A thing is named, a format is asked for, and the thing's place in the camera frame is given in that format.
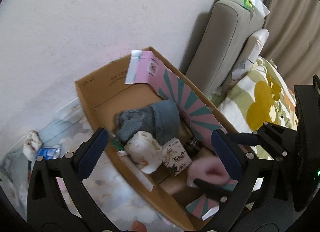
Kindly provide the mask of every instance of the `gray sofa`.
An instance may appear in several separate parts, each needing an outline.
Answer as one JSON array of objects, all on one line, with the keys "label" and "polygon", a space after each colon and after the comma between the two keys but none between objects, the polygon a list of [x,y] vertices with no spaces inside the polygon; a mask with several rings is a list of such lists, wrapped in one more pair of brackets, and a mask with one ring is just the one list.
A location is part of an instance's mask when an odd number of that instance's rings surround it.
[{"label": "gray sofa", "polygon": [[232,1],[218,1],[186,77],[209,96],[226,79],[247,39],[264,19]]}]

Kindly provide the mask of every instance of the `pink and teal striped cardboard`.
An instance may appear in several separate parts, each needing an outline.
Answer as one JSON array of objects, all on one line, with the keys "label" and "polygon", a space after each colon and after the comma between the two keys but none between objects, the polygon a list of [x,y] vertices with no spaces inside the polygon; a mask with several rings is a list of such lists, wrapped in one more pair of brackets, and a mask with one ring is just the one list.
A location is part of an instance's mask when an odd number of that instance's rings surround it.
[{"label": "pink and teal striped cardboard", "polygon": [[163,99],[175,101],[180,115],[196,139],[210,149],[211,133],[216,129],[226,132],[195,92],[155,57],[152,51],[132,51],[125,83],[149,84]]}]

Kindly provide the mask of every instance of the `blue gripper pad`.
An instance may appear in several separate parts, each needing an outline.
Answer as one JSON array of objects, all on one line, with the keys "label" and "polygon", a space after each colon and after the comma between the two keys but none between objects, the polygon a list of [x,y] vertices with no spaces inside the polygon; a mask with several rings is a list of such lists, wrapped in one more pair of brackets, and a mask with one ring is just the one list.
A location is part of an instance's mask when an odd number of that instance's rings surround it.
[{"label": "blue gripper pad", "polygon": [[233,180],[241,180],[247,162],[241,148],[220,130],[212,132],[211,144]]},{"label": "blue gripper pad", "polygon": [[77,175],[81,180],[89,178],[108,141],[108,131],[104,128],[98,128],[90,139],[83,142],[76,150],[73,165],[77,169]]}]

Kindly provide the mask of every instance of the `white pillow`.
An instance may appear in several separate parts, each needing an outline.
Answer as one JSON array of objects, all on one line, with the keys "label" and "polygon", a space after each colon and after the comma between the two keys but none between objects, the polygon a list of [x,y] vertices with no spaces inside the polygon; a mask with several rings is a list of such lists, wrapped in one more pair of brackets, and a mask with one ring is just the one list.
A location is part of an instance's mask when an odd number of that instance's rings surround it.
[{"label": "white pillow", "polygon": [[243,74],[252,68],[268,37],[269,32],[266,29],[258,30],[249,37],[234,67],[236,69],[232,71],[233,80],[241,79]]}]

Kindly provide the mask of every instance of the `pink fuzzy object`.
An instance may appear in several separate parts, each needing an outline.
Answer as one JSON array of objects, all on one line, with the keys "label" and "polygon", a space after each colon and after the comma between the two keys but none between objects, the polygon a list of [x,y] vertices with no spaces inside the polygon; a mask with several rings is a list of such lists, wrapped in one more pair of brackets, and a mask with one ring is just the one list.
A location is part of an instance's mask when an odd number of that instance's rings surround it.
[{"label": "pink fuzzy object", "polygon": [[209,156],[194,161],[188,170],[188,179],[201,179],[215,185],[225,185],[230,176],[217,156]]}]

